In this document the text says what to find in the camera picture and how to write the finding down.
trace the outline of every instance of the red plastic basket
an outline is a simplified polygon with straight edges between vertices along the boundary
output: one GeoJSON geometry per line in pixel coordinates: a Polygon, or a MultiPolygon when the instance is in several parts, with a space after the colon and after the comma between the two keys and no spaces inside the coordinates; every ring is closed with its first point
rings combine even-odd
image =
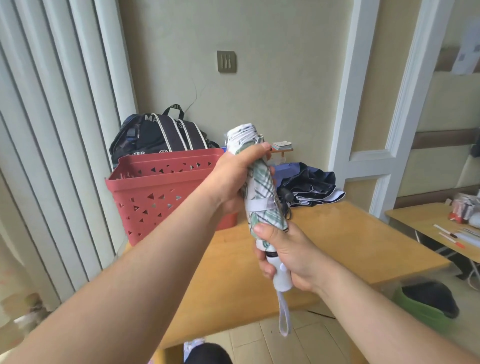
{"type": "MultiPolygon", "coordinates": [[[[126,156],[106,180],[130,244],[136,245],[175,210],[212,171],[222,149],[126,156]]],[[[223,217],[217,230],[237,224],[223,217]]]]}

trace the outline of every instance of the paper on wall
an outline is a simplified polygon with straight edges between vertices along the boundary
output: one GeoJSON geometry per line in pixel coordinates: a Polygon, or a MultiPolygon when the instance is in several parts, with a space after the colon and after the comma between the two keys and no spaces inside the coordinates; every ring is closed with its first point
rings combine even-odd
{"type": "Polygon", "coordinates": [[[480,17],[471,19],[452,67],[453,74],[472,74],[480,59],[480,17]]]}

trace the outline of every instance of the person's left hand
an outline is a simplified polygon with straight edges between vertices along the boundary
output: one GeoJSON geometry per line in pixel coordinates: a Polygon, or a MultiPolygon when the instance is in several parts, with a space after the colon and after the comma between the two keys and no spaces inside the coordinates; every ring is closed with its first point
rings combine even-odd
{"type": "Polygon", "coordinates": [[[247,168],[257,159],[267,156],[270,159],[270,144],[263,142],[250,146],[237,155],[225,152],[217,161],[212,173],[202,185],[213,196],[223,214],[238,212],[243,206],[240,188],[247,179],[247,168]]]}

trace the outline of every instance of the light switch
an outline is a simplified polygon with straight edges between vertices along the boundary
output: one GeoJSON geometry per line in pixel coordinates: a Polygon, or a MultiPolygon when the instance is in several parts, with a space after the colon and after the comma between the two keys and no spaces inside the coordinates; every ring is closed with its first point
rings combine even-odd
{"type": "Polygon", "coordinates": [[[216,62],[220,73],[237,72],[237,55],[232,50],[216,51],[216,62]]]}

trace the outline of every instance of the hand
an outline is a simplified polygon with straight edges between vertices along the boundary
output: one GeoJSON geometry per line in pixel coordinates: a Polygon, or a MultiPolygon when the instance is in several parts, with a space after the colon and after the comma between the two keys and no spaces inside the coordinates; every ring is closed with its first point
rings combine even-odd
{"type": "MultiPolygon", "coordinates": [[[[295,287],[303,291],[318,292],[318,267],[323,253],[293,222],[288,222],[288,231],[284,232],[268,224],[256,224],[255,234],[272,244],[283,264],[290,269],[295,287]]],[[[265,252],[253,242],[253,250],[259,259],[264,276],[273,279],[276,269],[267,262],[265,252]]]]}
{"type": "Polygon", "coordinates": [[[213,196],[222,209],[222,214],[240,211],[244,205],[240,188],[247,180],[247,168],[257,159],[267,156],[270,159],[270,144],[263,142],[250,146],[237,155],[225,152],[217,161],[215,168],[202,185],[213,196]]]}

